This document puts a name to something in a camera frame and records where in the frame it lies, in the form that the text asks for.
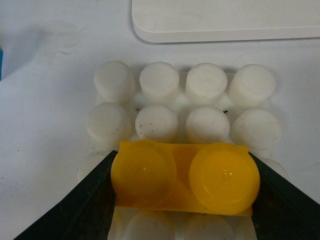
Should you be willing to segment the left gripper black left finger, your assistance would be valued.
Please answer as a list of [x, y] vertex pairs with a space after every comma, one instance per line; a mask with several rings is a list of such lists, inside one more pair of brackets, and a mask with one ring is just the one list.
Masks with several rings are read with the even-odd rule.
[[116, 194], [111, 151], [59, 203], [20, 233], [18, 240], [106, 240], [115, 210]]

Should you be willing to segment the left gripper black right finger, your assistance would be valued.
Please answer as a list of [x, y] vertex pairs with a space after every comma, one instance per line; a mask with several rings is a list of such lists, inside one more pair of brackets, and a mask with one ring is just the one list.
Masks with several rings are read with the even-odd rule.
[[251, 220], [259, 240], [318, 240], [320, 205], [259, 158], [250, 154], [260, 174]]

